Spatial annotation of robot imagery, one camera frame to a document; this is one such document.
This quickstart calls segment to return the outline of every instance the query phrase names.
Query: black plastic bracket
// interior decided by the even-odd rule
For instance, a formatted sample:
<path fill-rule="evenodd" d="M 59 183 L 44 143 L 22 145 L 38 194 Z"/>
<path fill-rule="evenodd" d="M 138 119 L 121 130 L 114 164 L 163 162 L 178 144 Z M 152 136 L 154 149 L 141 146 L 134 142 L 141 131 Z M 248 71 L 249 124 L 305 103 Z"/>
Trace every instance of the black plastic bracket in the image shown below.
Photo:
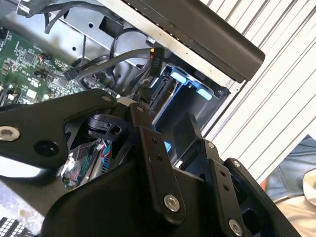
<path fill-rule="evenodd" d="M 130 105 L 131 120 L 139 130 L 141 147 L 137 162 L 143 186 L 146 216 L 156 224 L 180 225 L 186 218 L 186 208 L 174 175 L 162 135 L 153 130 L 149 113 L 137 104 Z M 165 204 L 172 195 L 173 208 Z"/>
<path fill-rule="evenodd" d="M 1 126 L 17 129 L 20 136 L 11 142 L 0 141 L 0 156 L 36 168 L 38 172 L 32 178 L 53 170 L 57 172 L 68 157 L 66 125 L 97 113 L 106 113 L 115 105 L 115 98 L 94 89 L 1 112 Z"/>
<path fill-rule="evenodd" d="M 257 220 L 254 218 L 248 220 L 251 222 L 249 228 L 253 234 L 260 232 L 261 237 L 300 236 L 240 161 L 229 158 L 224 162 L 224 166 L 229 169 L 240 189 L 243 189 L 247 195 L 243 201 L 239 201 L 243 215 L 246 216 L 246 213 L 251 211 L 257 217 Z M 257 222 L 257 229 L 254 229 L 255 222 Z"/>
<path fill-rule="evenodd" d="M 181 139 L 183 130 L 185 139 Z M 230 222 L 238 223 L 239 233 L 248 236 L 229 170 L 220 163 L 215 145 L 202 138 L 194 116 L 186 113 L 180 118 L 174 137 L 177 153 L 182 153 L 181 169 L 203 178 L 208 185 L 208 209 L 211 221 L 217 223 L 216 236 L 234 236 Z"/>

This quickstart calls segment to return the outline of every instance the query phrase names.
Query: motherboard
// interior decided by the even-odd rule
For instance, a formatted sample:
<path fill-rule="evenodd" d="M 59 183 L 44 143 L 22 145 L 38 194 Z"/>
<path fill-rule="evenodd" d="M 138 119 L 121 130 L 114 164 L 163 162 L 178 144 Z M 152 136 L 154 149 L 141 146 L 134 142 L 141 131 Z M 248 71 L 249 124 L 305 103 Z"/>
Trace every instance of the motherboard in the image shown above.
<path fill-rule="evenodd" d="M 45 65 L 41 60 L 43 55 L 48 58 Z M 83 91 L 76 80 L 67 81 L 63 76 L 70 68 L 54 55 L 0 26 L 0 106 L 33 104 Z M 109 90 L 93 78 L 86 83 L 91 88 Z"/>

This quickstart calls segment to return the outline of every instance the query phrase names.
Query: black metal arm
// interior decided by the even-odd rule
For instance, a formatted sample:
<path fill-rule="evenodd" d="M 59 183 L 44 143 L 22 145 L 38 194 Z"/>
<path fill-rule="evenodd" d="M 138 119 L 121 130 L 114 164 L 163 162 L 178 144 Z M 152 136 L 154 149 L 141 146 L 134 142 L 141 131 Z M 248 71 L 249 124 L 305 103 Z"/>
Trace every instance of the black metal arm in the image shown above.
<path fill-rule="evenodd" d="M 102 90 L 9 109 L 0 122 L 19 136 L 0 134 L 7 140 L 0 142 L 0 162 L 39 171 L 18 176 L 24 181 L 50 180 L 68 151 L 83 143 L 112 141 L 111 170 L 62 196 L 41 237 L 299 236 L 239 161 L 220 160 L 190 114 L 174 130 L 183 161 L 177 169 L 149 113 L 136 103 L 116 104 Z"/>

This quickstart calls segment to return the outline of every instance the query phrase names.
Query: electronic component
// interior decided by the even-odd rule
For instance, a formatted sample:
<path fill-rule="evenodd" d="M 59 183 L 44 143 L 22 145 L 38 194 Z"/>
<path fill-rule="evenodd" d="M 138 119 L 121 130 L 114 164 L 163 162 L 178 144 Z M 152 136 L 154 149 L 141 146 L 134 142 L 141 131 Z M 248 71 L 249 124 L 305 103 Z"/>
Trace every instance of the electronic component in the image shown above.
<path fill-rule="evenodd" d="M 0 65 L 3 65 L 0 73 L 0 85 L 3 88 L 0 106 L 8 103 L 33 104 L 82 91 L 76 80 L 68 82 L 66 78 L 59 76 L 71 69 L 71 66 L 11 31 L 2 28 L 0 36 L 1 33 L 5 33 L 7 38 L 0 37 Z M 86 81 L 94 88 L 111 91 L 96 81 Z M 18 96 L 12 101 L 7 100 L 8 94 Z"/>
<path fill-rule="evenodd" d="M 44 71 L 44 70 L 41 70 L 41 71 L 35 71 L 34 72 L 34 75 L 37 76 L 38 78 L 46 78 L 47 75 L 48 75 L 48 72 L 47 71 Z"/>
<path fill-rule="evenodd" d="M 28 89 L 28 91 L 26 92 L 26 96 L 28 96 L 28 97 L 30 97 L 32 99 L 35 99 L 36 94 L 37 94 L 36 91 L 33 91 L 31 89 Z"/>
<path fill-rule="evenodd" d="M 59 84 L 61 84 L 62 86 L 66 86 L 67 85 L 67 79 L 66 78 L 60 78 L 59 79 Z"/>
<path fill-rule="evenodd" d="M 3 68 L 2 68 L 2 73 L 7 75 L 8 71 L 9 71 L 9 68 L 10 68 L 10 64 L 4 63 Z"/>
<path fill-rule="evenodd" d="M 29 63 L 33 63 L 35 56 L 30 53 L 26 53 L 24 59 Z"/>
<path fill-rule="evenodd" d="M 8 34 L 8 29 L 6 28 L 1 28 L 0 29 L 0 39 L 3 40 L 6 38 L 7 34 Z"/>
<path fill-rule="evenodd" d="M 159 77 L 163 65 L 164 48 L 152 48 L 150 50 L 150 59 L 150 75 L 152 77 Z"/>

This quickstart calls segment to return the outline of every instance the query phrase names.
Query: screw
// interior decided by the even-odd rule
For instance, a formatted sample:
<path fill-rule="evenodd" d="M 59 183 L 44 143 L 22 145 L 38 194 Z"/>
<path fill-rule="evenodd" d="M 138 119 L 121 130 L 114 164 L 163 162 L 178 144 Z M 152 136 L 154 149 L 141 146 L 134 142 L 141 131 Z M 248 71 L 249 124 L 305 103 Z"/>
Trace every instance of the screw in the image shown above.
<path fill-rule="evenodd" d="M 102 99 L 104 99 L 106 101 L 111 101 L 111 98 L 107 95 L 102 96 Z"/>
<path fill-rule="evenodd" d="M 178 212 L 180 210 L 180 203 L 178 199 L 172 194 L 164 196 L 164 205 L 172 212 Z"/>
<path fill-rule="evenodd" d="M 137 109 L 138 109 L 140 112 L 143 112 L 143 111 L 144 111 L 144 109 L 143 109 L 142 107 L 140 107 L 140 106 L 137 106 Z"/>
<path fill-rule="evenodd" d="M 212 149 L 215 148 L 214 145 L 213 145 L 213 143 L 211 143 L 211 142 L 208 142 L 207 145 L 208 145 L 210 148 L 212 148 Z"/>
<path fill-rule="evenodd" d="M 231 219 L 229 220 L 228 224 L 229 224 L 229 227 L 232 229 L 232 231 L 235 233 L 235 235 L 242 236 L 242 229 L 237 221 L 235 221 L 234 219 Z"/>
<path fill-rule="evenodd" d="M 234 163 L 234 165 L 235 165 L 237 168 L 240 167 L 240 164 L 238 163 L 238 161 L 234 160 L 233 163 Z"/>
<path fill-rule="evenodd" d="M 9 126 L 0 127 L 0 141 L 13 142 L 20 137 L 18 129 Z"/>

